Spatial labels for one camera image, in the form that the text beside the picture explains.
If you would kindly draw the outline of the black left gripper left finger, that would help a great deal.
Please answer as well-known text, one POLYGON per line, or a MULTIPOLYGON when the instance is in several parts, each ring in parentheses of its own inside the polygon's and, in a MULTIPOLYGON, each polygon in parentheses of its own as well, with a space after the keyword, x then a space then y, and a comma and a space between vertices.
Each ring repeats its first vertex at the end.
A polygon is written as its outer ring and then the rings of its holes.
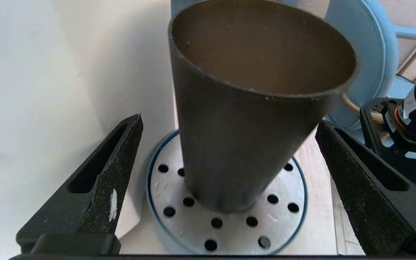
POLYGON ((122 120, 17 232, 21 255, 117 255, 115 235, 143 132, 122 120))

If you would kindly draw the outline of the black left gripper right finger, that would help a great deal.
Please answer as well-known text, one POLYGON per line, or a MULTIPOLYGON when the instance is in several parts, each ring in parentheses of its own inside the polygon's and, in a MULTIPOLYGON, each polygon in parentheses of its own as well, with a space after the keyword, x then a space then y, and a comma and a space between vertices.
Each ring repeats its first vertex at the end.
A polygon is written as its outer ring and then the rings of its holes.
POLYGON ((329 121, 315 138, 365 254, 416 257, 416 185, 329 121))

